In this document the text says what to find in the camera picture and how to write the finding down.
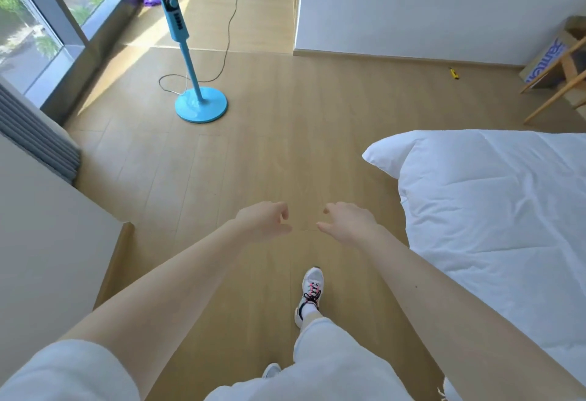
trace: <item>white pants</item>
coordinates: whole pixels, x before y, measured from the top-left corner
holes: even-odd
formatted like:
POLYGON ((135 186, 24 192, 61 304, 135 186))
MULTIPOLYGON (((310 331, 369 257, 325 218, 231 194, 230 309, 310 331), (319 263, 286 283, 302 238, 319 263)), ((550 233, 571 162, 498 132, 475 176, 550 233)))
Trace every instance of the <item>white pants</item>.
POLYGON ((271 379, 255 378, 218 387, 205 401, 273 399, 276 393, 281 399, 284 393, 301 399, 307 392, 314 393, 311 385, 319 381, 324 384, 317 390, 325 390, 333 399, 345 399, 344 395, 355 399, 352 393, 360 393, 369 399, 413 401, 388 362, 360 346, 328 318, 314 319, 301 331, 293 348, 293 361, 293 366, 271 379))

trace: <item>fan base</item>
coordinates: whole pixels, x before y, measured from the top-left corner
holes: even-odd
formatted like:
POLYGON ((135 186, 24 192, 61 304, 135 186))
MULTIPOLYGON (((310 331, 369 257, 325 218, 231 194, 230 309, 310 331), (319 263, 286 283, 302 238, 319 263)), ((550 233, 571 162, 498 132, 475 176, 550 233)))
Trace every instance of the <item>fan base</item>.
POLYGON ((175 112, 191 123, 209 123, 218 120, 228 109, 226 96, 214 88, 200 87, 203 101, 197 100, 193 88, 182 93, 175 101, 175 112))

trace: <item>black cable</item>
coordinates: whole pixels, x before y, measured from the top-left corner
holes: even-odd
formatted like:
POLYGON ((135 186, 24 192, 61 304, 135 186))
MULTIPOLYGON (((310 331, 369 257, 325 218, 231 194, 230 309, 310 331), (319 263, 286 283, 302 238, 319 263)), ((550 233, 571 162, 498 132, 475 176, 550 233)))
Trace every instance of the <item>black cable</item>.
MULTIPOLYGON (((238 11, 238 0, 236 0, 234 2, 234 13, 232 13, 232 16, 230 17, 230 20, 228 21, 228 45, 226 46, 226 51, 224 52, 224 61, 222 63, 222 69, 220 69, 220 72, 216 75, 216 77, 214 77, 211 80, 204 80, 204 81, 199 81, 199 83, 210 83, 212 81, 217 80, 218 78, 220 78, 220 75, 222 75, 222 72, 224 72, 224 68, 226 67, 226 57, 228 56, 228 50, 230 49, 230 25, 232 23, 232 20, 234 19, 234 17, 236 16, 236 12, 238 11)), ((176 91, 171 91, 170 89, 165 89, 162 85, 161 85, 161 80, 163 78, 166 77, 181 77, 184 78, 186 80, 186 86, 185 89, 187 90, 187 80, 189 80, 189 78, 186 75, 181 75, 181 74, 166 74, 163 75, 161 78, 159 78, 159 86, 161 87, 161 89, 163 89, 164 91, 168 92, 168 93, 176 93, 177 95, 181 95, 180 93, 176 92, 176 91)))

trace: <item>curtain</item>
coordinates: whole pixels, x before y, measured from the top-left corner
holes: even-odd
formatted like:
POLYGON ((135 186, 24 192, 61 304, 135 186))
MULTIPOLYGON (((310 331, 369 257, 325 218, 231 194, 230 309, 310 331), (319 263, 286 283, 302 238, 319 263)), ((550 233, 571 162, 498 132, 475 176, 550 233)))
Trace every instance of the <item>curtain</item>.
POLYGON ((0 133, 68 183, 77 175, 79 148, 60 136, 0 82, 0 133))

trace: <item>bed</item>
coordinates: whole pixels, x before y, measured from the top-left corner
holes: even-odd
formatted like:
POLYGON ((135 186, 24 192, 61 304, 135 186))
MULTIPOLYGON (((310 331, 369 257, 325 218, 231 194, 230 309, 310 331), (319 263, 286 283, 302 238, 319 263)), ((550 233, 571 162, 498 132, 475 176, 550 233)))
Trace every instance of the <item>bed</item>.
POLYGON ((586 385, 586 134, 416 130, 363 158, 399 180, 410 248, 586 385))

